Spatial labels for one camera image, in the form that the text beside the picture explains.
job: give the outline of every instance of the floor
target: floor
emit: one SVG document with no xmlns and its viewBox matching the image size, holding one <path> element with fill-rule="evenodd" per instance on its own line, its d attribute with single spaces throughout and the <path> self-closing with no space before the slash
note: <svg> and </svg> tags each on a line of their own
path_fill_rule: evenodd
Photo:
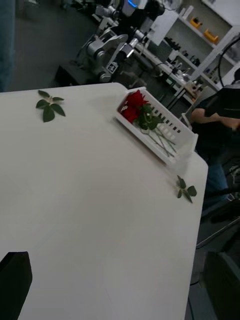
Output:
<svg viewBox="0 0 240 320">
<path fill-rule="evenodd" d="M 15 33 L 15 63 L 9 91 L 33 90 L 48 88 L 53 81 L 58 66 L 73 59 L 85 41 L 97 29 L 89 17 L 77 12 L 73 8 L 62 10 L 54 0 L 40 0 L 40 6 L 26 6 L 18 12 Z M 166 105 L 173 96 L 173 92 L 164 83 L 145 74 L 148 90 L 156 97 L 163 93 Z M 186 111 L 184 100 L 178 102 L 173 113 L 179 117 Z M 200 225 L 198 241 L 219 230 L 225 222 L 212 224 L 209 221 Z M 209 250 L 219 251 L 232 236 L 234 228 L 221 235 L 204 248 L 198 250 L 194 270 L 201 267 L 201 252 Z M 186 320 L 191 320 L 190 310 L 187 308 Z"/>
<path fill-rule="evenodd" d="M 97 28 L 75 9 L 63 10 L 50 0 L 28 4 L 18 16 L 9 91 L 48 88 L 59 65 L 74 58 Z"/>
</svg>

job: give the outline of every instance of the rose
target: rose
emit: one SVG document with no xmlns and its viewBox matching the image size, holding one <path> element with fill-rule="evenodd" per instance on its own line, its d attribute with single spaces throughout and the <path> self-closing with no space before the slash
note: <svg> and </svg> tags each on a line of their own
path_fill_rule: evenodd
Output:
<svg viewBox="0 0 240 320">
<path fill-rule="evenodd" d="M 134 120 L 139 117 L 140 109 L 128 106 L 127 109 L 123 110 L 121 114 L 132 124 Z"/>
<path fill-rule="evenodd" d="M 137 90 L 127 97 L 125 103 L 127 108 L 123 110 L 121 114 L 132 124 L 134 120 L 138 119 L 141 108 L 146 103 L 148 103 L 148 101 L 144 100 L 144 96 Z"/>
<path fill-rule="evenodd" d="M 144 96 L 139 90 L 130 94 L 126 99 L 126 104 L 128 107 L 139 107 L 141 108 L 144 104 L 147 104 L 148 101 L 144 100 Z"/>
</svg>

